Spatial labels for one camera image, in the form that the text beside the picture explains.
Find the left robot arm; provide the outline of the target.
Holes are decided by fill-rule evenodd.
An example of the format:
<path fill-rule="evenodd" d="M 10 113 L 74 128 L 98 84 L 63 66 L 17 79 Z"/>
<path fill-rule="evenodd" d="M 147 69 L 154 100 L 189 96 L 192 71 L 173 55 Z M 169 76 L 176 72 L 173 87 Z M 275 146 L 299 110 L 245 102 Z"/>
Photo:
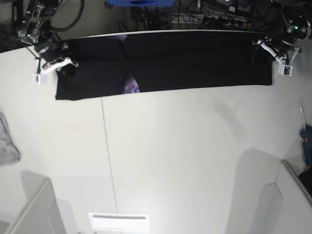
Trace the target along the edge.
<path fill-rule="evenodd" d="M 290 65 L 302 50 L 296 44 L 312 38 L 310 0 L 253 0 L 253 30 L 264 34 L 256 44 L 279 64 Z"/>

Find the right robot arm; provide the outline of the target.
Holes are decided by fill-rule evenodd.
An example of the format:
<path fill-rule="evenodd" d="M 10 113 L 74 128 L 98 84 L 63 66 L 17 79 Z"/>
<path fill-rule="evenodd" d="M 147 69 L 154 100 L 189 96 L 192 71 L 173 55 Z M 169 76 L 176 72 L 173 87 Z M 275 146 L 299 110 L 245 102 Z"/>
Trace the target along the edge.
<path fill-rule="evenodd" d="M 69 44 L 61 41 L 58 32 L 66 32 L 80 20 L 85 1 L 80 2 L 80 8 L 74 21 L 66 27 L 52 26 L 52 17 L 61 5 L 60 0 L 31 0 L 18 31 L 19 40 L 34 47 L 37 69 L 35 77 L 39 78 L 52 71 L 64 76 L 73 76 L 78 62 L 71 58 Z"/>

